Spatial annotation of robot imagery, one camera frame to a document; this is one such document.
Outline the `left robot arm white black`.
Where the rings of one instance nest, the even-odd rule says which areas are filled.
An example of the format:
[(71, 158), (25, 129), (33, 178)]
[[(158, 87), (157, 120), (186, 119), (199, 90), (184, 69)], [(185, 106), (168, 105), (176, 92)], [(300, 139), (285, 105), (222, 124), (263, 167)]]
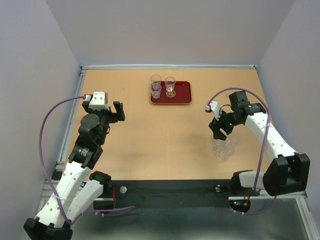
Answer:
[(102, 145), (110, 131), (110, 124), (125, 120), (123, 103), (113, 102), (115, 112), (106, 103), (86, 100), (78, 138), (65, 165), (57, 186), (53, 188), (45, 206), (24, 223), (24, 230), (32, 240), (69, 240), (72, 225), (83, 216), (98, 197), (111, 193), (111, 177), (92, 172), (102, 155)]

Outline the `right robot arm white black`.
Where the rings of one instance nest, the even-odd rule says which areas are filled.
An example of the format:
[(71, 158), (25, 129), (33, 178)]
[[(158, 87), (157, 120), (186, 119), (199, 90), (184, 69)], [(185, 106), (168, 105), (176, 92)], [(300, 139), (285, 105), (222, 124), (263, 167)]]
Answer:
[[(207, 113), (214, 114), (208, 126), (215, 140), (225, 141), (234, 127), (244, 125), (261, 144), (257, 170), (235, 172), (230, 182), (231, 192), (242, 195), (251, 188), (264, 190), (275, 197), (305, 191), (310, 158), (305, 153), (298, 153), (283, 139), (271, 123), (267, 105), (262, 100), (251, 103), (247, 93), (243, 88), (234, 88), (234, 93), (229, 95), (231, 112), (225, 112), (213, 98), (205, 106)], [(270, 160), (265, 172), (261, 171), (263, 155)]]

